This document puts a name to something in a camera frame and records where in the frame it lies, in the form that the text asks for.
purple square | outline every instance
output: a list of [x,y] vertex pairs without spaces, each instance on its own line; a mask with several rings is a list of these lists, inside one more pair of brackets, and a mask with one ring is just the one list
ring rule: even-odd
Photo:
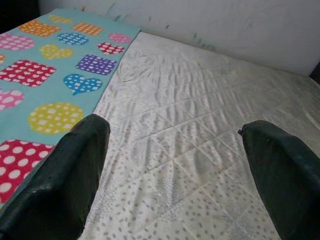
[[88,54],[75,67],[94,74],[109,75],[116,64],[115,60]]

blue heart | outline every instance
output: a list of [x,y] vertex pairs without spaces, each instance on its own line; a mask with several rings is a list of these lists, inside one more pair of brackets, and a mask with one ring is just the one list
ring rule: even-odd
[[101,88],[102,81],[97,78],[87,78],[80,74],[70,74],[64,77],[64,84],[71,89],[73,95],[93,92]]

red square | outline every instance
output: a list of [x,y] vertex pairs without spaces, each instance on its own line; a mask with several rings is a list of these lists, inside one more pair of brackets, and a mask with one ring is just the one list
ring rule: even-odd
[[19,60],[0,71],[0,79],[29,87],[39,87],[56,68],[30,60]]
[[16,139],[0,143],[1,204],[9,200],[32,169],[52,150],[52,145]]

dark green padding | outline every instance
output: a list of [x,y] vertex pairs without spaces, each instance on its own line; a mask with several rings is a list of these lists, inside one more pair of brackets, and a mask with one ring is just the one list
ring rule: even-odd
[[319,240],[320,159],[299,138],[267,121],[246,124],[239,133],[281,239]]
[[110,125],[91,114],[76,124],[0,210],[1,240],[76,240],[99,186]]

quilted pattern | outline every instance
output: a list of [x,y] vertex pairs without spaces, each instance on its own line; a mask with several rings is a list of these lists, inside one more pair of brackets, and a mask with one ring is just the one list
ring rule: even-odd
[[269,120],[320,155],[319,96],[306,77],[140,33],[95,109],[111,135],[80,239],[279,240],[237,130]]

